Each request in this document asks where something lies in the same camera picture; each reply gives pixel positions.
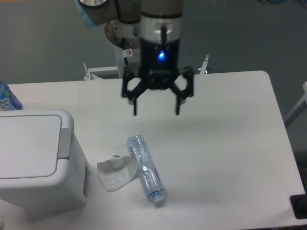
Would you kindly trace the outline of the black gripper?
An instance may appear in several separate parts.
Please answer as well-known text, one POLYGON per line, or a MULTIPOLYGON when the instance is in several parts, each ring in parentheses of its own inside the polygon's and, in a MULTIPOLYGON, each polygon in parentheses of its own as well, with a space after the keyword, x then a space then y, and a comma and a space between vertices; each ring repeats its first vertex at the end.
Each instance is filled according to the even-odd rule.
POLYGON ((187 66, 178 71, 178 55, 180 40, 167 43, 152 43, 141 40, 141 66, 136 71, 128 66, 124 68, 122 77, 121 97, 127 98, 133 106, 133 115, 137 115, 137 99, 148 88, 151 90, 166 90, 170 88, 176 95, 176 115, 180 113, 182 102, 194 96, 194 71, 187 66), (179 76, 186 79, 186 87, 181 90, 175 83, 179 76), (132 89, 128 84, 134 78, 140 78, 132 89))

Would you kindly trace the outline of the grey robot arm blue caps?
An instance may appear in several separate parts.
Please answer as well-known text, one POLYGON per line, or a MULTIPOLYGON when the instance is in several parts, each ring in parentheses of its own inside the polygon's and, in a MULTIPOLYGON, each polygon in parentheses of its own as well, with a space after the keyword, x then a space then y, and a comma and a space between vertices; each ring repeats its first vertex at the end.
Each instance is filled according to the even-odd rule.
POLYGON ((175 112, 194 95, 194 72, 178 68, 181 0, 77 0, 88 27, 105 26, 109 41, 121 49, 121 95, 132 105, 146 90, 170 89, 175 112))

